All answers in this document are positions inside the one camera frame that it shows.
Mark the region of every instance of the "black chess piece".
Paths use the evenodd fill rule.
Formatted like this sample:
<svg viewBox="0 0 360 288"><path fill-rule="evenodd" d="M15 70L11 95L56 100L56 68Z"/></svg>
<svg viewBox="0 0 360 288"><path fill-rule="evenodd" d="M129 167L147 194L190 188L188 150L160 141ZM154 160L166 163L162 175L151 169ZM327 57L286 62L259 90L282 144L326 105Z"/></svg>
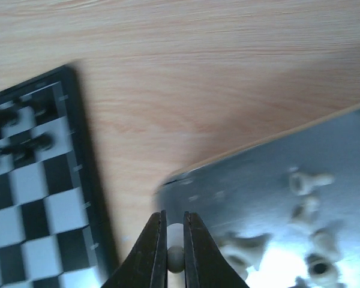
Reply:
<svg viewBox="0 0 360 288"><path fill-rule="evenodd" d="M0 156L12 155L14 161L27 159L32 155L32 151L21 144L0 147Z"/></svg>
<svg viewBox="0 0 360 288"><path fill-rule="evenodd" d="M47 113L46 107L35 99L22 100L17 98L13 100L13 103L21 108L30 107L34 111L35 116L41 116Z"/></svg>
<svg viewBox="0 0 360 288"><path fill-rule="evenodd" d="M53 138L48 133L43 133L35 138L29 139L22 143L33 150L49 150L53 146Z"/></svg>
<svg viewBox="0 0 360 288"><path fill-rule="evenodd" d="M0 109L0 127L2 126L14 126L19 122L20 116L16 109L6 108Z"/></svg>

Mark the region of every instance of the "chess pawn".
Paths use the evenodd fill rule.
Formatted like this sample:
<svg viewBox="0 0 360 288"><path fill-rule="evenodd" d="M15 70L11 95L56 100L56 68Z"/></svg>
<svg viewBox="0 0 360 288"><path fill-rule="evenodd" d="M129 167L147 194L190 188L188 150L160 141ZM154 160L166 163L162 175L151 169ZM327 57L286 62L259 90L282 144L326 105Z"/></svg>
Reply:
<svg viewBox="0 0 360 288"><path fill-rule="evenodd" d="M311 240L317 254L327 258L332 263L341 260L342 255L335 238L324 229L316 231Z"/></svg>
<svg viewBox="0 0 360 288"><path fill-rule="evenodd" d="M27 148L33 150L48 150L53 146L53 138L48 133L43 133L35 138L29 139L22 143Z"/></svg>
<svg viewBox="0 0 360 288"><path fill-rule="evenodd" d="M320 200L316 195L310 194L303 198L302 204L297 206L289 221L289 225L306 235L314 232L313 215L319 209Z"/></svg>
<svg viewBox="0 0 360 288"><path fill-rule="evenodd" d="M13 103L21 108L29 106L34 111L36 117L41 116L47 112L47 109L41 105L39 101L34 99L22 100L17 98L13 100Z"/></svg>
<svg viewBox="0 0 360 288"><path fill-rule="evenodd" d="M308 266L311 281L322 288L338 288L338 269L328 260L321 258Z"/></svg>
<svg viewBox="0 0 360 288"><path fill-rule="evenodd" d="M270 234L253 238L228 238L223 242L220 252L224 258L238 259L242 265L253 266L258 271L270 240Z"/></svg>
<svg viewBox="0 0 360 288"><path fill-rule="evenodd" d="M180 273L184 263L184 225L174 223L167 227L167 265L172 273Z"/></svg>
<svg viewBox="0 0 360 288"><path fill-rule="evenodd" d="M0 127L14 126L19 122L19 119L19 114L15 109L0 109Z"/></svg>
<svg viewBox="0 0 360 288"><path fill-rule="evenodd" d="M321 173L309 175L294 172L289 176L289 187L298 196L310 194L316 187L332 184L335 178L332 174Z"/></svg>
<svg viewBox="0 0 360 288"><path fill-rule="evenodd" d="M30 151L22 145L8 145L0 147L0 156L12 155L14 161L27 158L30 155Z"/></svg>

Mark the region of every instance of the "white chess piece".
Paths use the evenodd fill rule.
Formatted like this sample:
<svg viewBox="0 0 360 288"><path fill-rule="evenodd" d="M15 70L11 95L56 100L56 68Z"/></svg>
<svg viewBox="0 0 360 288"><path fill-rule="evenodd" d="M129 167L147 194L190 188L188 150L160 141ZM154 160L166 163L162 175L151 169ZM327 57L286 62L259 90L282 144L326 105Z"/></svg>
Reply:
<svg viewBox="0 0 360 288"><path fill-rule="evenodd" d="M289 225L304 234L311 235L315 231L313 215L319 210L320 200L310 194L303 198L302 204L297 206L293 212Z"/></svg>
<svg viewBox="0 0 360 288"><path fill-rule="evenodd" d="M239 259L245 263L243 265L253 266L258 271L270 239L270 234L253 238L227 238L223 241L220 252L224 258Z"/></svg>
<svg viewBox="0 0 360 288"><path fill-rule="evenodd" d="M310 194L315 187L332 184L335 177L329 173L309 175L303 172L294 172L289 176L289 188L298 196Z"/></svg>
<svg viewBox="0 0 360 288"><path fill-rule="evenodd" d="M338 288L338 269L328 260L321 258L310 263L308 274L311 281L322 288Z"/></svg>
<svg viewBox="0 0 360 288"><path fill-rule="evenodd" d="M325 229L316 231L311 236L311 240L317 254L327 258L332 263L341 260L342 255L335 237L329 234Z"/></svg>
<svg viewBox="0 0 360 288"><path fill-rule="evenodd" d="M167 227L167 265L172 273L184 270L184 225L174 223Z"/></svg>

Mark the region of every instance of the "metal tray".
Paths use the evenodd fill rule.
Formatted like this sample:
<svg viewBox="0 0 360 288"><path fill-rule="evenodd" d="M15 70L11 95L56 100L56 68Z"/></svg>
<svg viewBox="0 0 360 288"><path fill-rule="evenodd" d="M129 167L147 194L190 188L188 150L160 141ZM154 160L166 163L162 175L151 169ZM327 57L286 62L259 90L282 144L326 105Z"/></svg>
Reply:
<svg viewBox="0 0 360 288"><path fill-rule="evenodd" d="M305 257L312 250L308 236L287 225L301 201L289 188L295 170L335 176L316 191L316 227L336 234L340 282L360 288L360 105L175 172L158 189L157 201L168 224L181 223L190 211L212 235L271 233L260 271L250 272L247 284L293 287L297 277L308 278Z"/></svg>

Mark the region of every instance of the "chessboard frame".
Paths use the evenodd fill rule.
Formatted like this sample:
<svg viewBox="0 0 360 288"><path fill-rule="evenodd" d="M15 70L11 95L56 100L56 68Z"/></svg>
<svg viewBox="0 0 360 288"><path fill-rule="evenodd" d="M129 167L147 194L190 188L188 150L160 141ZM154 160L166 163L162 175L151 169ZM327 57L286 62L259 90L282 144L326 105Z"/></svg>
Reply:
<svg viewBox="0 0 360 288"><path fill-rule="evenodd" d="M106 199L100 181L94 147L90 137L85 105L80 92L79 77L76 70L64 65L29 79L18 85L0 92L0 104L12 99L42 90L47 86L60 82L67 108L67 119L71 130L73 150L80 166L79 175L82 182L82 192L86 203L86 211L94 243L99 243L95 249L100 280L105 282L115 269L119 267L119 257L115 237L107 213Z"/></svg>

